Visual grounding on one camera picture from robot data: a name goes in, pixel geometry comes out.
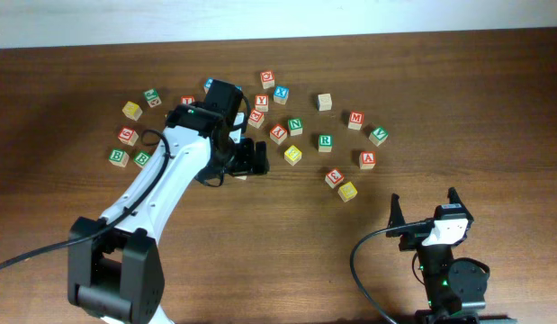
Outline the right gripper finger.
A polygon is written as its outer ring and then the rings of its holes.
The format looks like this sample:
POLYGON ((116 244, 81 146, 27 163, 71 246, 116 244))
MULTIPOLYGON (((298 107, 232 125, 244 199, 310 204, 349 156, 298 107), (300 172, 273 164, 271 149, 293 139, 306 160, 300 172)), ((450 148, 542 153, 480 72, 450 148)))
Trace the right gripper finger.
POLYGON ((447 204, 448 210, 460 210, 467 212, 467 208, 463 204, 459 194, 454 187, 450 187, 448 189, 447 197, 449 199, 449 203, 447 204))
POLYGON ((406 222, 404 220, 402 209, 400 207, 400 197, 396 193, 393 193, 391 195, 391 210, 387 228, 397 229, 401 228, 405 224, 406 222))

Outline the red I block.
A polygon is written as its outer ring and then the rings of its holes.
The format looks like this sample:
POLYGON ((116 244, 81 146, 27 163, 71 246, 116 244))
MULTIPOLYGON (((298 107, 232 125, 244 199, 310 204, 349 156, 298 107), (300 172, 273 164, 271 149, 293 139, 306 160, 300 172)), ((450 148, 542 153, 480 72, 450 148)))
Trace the red I block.
POLYGON ((195 98, 191 95, 183 95, 180 97, 181 104, 192 104, 195 102, 195 98))

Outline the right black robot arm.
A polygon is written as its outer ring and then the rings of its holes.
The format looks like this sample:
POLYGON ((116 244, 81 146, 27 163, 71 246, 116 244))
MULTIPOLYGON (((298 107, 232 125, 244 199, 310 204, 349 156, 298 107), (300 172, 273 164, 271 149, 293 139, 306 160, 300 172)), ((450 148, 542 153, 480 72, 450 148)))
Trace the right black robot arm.
POLYGON ((419 310, 419 323, 478 323, 478 311, 486 307, 484 294, 490 268, 468 258, 455 258, 453 248, 467 239, 474 218, 451 187, 449 203, 436 207, 434 216, 405 222, 399 196, 391 196, 388 238, 400 238, 400 251, 414 251, 421 266, 428 309, 419 310))

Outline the yellow block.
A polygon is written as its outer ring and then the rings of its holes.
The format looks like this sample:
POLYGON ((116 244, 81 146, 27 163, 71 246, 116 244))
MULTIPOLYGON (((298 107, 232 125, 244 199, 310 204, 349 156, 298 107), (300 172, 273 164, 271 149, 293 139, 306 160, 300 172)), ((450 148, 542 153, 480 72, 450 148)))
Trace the yellow block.
POLYGON ((337 193, 344 203, 354 199, 358 194, 352 182, 347 182, 345 184, 342 184, 338 188, 337 193))
POLYGON ((284 151, 284 159, 291 165, 295 166, 302 158, 302 152, 294 145, 291 145, 284 151))
POLYGON ((134 102, 128 101, 121 109, 123 114, 134 121, 137 121, 139 117, 143 114, 140 106, 134 102))

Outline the yellow block right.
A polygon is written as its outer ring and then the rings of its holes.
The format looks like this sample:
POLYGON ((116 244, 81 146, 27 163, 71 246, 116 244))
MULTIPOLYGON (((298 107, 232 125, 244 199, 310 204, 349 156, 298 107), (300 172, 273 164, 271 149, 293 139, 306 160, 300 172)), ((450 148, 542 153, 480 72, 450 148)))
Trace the yellow block right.
POLYGON ((345 184, 342 184, 338 188, 337 193, 344 203, 354 199, 358 194, 352 182, 347 182, 345 184))

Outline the red Y block upper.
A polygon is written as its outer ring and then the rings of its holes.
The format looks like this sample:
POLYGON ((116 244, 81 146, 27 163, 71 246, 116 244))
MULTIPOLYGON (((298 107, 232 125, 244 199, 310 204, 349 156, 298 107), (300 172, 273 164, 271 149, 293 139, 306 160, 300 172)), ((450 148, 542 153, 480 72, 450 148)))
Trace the red Y block upper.
POLYGON ((269 110, 269 96, 267 94, 255 95, 255 109, 259 112, 267 112, 269 110))

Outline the red A block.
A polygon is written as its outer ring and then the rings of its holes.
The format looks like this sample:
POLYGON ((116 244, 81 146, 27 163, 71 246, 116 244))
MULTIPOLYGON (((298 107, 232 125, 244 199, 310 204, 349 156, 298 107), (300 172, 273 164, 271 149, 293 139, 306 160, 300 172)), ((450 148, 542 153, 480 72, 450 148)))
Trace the red A block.
POLYGON ((359 158, 359 167, 363 170, 373 169, 376 165, 376 156, 373 151, 363 151, 359 158))

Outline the green R block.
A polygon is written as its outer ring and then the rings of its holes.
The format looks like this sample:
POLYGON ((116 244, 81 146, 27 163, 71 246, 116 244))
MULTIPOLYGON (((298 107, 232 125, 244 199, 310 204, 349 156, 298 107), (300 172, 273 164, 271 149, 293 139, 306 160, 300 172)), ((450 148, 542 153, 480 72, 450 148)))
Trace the green R block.
POLYGON ((320 134, 318 149, 319 152, 331 152, 333 148, 333 140, 331 135, 320 134))

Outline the green B block right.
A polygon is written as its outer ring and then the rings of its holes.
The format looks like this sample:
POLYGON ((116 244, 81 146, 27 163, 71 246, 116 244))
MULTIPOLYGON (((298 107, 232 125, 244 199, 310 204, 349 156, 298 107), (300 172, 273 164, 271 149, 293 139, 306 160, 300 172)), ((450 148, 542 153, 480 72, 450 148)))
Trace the green B block right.
POLYGON ((149 155, 149 153, 141 150, 135 155, 133 162, 136 166, 144 168, 150 159, 151 156, 149 155))

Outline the green b block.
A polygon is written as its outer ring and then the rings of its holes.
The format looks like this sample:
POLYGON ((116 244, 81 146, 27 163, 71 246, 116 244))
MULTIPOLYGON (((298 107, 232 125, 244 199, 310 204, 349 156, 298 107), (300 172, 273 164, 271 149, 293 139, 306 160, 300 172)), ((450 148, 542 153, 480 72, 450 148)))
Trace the green b block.
POLYGON ((111 164, 117 167, 126 167, 130 156, 125 150, 114 148, 108 157, 111 164))
POLYGON ((136 166, 144 168, 150 159, 151 156, 149 155, 149 153, 141 150, 135 155, 133 162, 136 166))

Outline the red M block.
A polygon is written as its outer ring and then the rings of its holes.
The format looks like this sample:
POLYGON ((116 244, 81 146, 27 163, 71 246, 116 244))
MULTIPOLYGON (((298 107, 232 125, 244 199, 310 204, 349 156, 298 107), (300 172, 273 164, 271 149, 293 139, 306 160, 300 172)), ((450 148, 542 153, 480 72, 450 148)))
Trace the red M block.
POLYGON ((363 112, 350 112, 347 127, 350 130, 359 131, 362 129, 364 124, 364 113, 363 112))

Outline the green J block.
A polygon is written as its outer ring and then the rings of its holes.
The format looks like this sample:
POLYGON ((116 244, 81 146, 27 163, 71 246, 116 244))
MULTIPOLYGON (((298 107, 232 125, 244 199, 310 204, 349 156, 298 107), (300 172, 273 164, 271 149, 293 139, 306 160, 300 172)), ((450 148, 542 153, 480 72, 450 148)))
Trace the green J block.
POLYGON ((159 106, 159 105, 162 104, 162 101, 161 101, 161 99, 158 95, 158 92, 155 88, 151 88, 147 91, 144 91, 143 95, 144 95, 145 100, 147 101, 148 106, 150 108, 153 108, 153 107, 156 107, 156 106, 159 106))

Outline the red 9 block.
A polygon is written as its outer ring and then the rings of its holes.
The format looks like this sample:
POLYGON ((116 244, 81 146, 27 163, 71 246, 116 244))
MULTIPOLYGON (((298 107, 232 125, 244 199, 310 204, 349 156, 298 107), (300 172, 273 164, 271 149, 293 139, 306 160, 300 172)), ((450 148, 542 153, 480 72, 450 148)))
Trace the red 9 block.
POLYGON ((117 138, 122 144, 134 146, 139 138, 139 135, 132 128, 122 127, 117 135, 117 138))

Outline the yellow block far left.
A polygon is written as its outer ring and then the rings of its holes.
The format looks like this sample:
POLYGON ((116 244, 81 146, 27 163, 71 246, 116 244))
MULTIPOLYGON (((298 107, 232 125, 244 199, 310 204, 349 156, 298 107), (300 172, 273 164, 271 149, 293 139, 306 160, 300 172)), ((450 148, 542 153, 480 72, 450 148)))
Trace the yellow block far left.
POLYGON ((140 106, 134 102, 128 101, 121 109, 123 114, 134 121, 137 121, 139 117, 143 114, 140 106))

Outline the green B block left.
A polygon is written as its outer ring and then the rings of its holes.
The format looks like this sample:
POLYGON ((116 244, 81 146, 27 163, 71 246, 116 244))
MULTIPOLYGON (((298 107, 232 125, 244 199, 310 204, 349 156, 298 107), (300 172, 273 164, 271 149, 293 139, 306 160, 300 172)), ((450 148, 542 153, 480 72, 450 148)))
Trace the green B block left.
POLYGON ((111 164, 117 167, 126 167, 130 156, 125 150, 114 148, 108 157, 111 164))

